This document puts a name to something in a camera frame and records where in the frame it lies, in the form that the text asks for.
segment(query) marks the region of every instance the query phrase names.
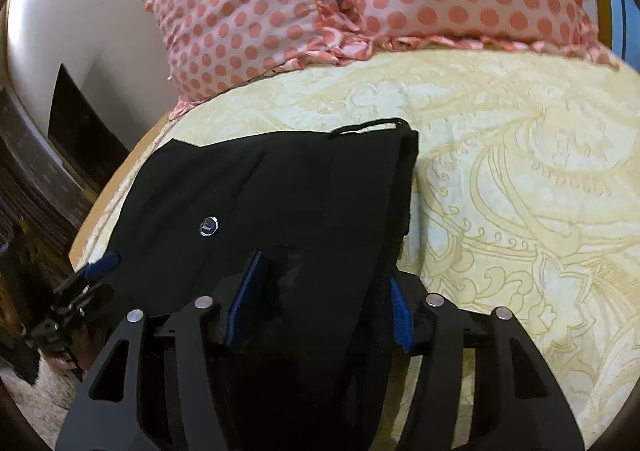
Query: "bed sheet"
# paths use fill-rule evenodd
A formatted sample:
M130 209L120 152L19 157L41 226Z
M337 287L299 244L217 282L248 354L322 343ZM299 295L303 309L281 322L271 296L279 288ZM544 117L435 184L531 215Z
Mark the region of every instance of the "bed sheet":
M511 308L590 445L640 377L640 76L627 66L427 50L234 89L159 130L76 264L104 252L136 171L170 139L204 145L393 116L420 132L399 267L462 308ZM457 444L468 434L472 364L467 354ZM398 438L418 366L396 359L376 449Z

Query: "black fabric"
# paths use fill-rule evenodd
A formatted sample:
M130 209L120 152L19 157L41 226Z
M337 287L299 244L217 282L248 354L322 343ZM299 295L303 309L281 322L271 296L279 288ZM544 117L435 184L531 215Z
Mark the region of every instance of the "black fabric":
M107 281L151 315L210 293L256 249L270 261L268 300L223 388L245 449L359 449L374 436L417 133L404 121L347 132L357 129L170 141L141 168L111 235L121 264ZM203 237L209 216L220 227Z

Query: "beige carpet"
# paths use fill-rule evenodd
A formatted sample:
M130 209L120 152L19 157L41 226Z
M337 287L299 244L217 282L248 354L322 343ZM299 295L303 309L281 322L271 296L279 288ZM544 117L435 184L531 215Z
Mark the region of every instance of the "beige carpet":
M71 381L52 370L42 359L34 386L16 377L12 370L0 370L0 377L24 418L53 449L66 412L76 395Z

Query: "mattress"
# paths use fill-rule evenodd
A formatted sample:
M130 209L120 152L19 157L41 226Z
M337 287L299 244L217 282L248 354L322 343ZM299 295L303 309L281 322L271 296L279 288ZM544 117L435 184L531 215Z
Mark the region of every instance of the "mattress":
M640 75L628 66L426 50L236 88L143 139L85 222L74 264L102 255L136 171L170 139L202 146L394 116L420 133L399 267L459 307L513 310L590 445L640 377ZM418 367L396 359L376 449L398 439ZM457 445L472 370L467 354Z

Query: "metal pin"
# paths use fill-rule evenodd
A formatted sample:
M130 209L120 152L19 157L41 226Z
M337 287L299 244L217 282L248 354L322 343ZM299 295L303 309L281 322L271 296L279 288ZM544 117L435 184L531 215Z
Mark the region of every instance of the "metal pin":
M140 310L139 308L137 308L127 314L127 321L129 321L130 323L137 323L143 317L145 317L145 313L142 312L142 310Z
M495 309L495 315L498 317L498 319L508 321L513 317L513 312L505 306L499 306L497 309Z
M213 298L210 296L200 296L194 301L196 308L209 308L213 305Z
M427 297L425 298L425 300L427 302L427 305L429 306L439 307L444 305L444 298L440 294L436 294L436 293L427 294Z

